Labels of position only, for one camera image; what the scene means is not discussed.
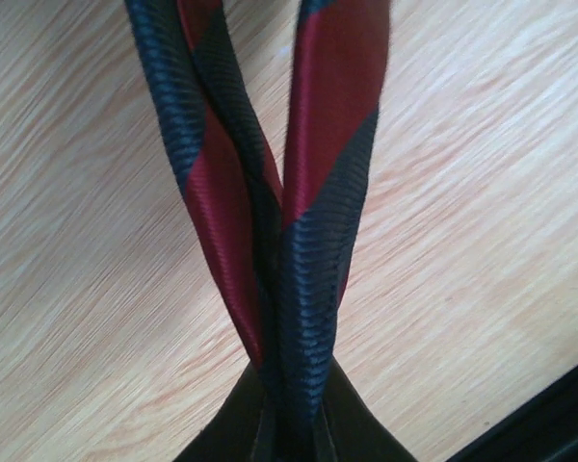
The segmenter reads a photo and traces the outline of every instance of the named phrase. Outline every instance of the wooden table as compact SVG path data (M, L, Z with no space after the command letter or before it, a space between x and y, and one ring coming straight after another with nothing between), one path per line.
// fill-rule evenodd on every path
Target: wooden table
M225 3L280 162L297 1ZM578 363L578 0L393 18L337 355L441 461ZM245 364L122 2L0 0L0 461L170 461Z

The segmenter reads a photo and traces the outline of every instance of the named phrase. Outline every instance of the lanyard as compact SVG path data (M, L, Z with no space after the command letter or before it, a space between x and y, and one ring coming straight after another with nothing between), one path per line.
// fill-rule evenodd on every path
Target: lanyard
M389 0L302 0L282 186L221 0L127 0L171 168L260 380L306 438L368 186ZM155 20L177 8L179 21Z

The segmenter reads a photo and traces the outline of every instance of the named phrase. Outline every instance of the twisted fabric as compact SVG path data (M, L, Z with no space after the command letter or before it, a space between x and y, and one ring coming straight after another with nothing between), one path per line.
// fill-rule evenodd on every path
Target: twisted fabric
M222 1L126 6L210 271L279 415L308 438L368 187L389 0L302 1L284 189Z

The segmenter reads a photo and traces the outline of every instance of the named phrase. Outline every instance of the necktie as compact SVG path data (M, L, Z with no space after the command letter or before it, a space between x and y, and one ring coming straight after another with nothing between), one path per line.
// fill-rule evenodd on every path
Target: necktie
M324 413L337 310L368 186L389 1L302 1L283 186L222 1L126 6L209 269L274 409L283 450L306 460Z

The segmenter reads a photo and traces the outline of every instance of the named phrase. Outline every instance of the light wood grain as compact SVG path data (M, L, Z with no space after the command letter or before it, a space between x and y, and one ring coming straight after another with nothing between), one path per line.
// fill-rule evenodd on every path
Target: light wood grain
M278 160L296 0L226 2ZM578 363L578 0L401 0L337 354L441 461ZM119 0L0 0L0 461L170 461L245 366Z

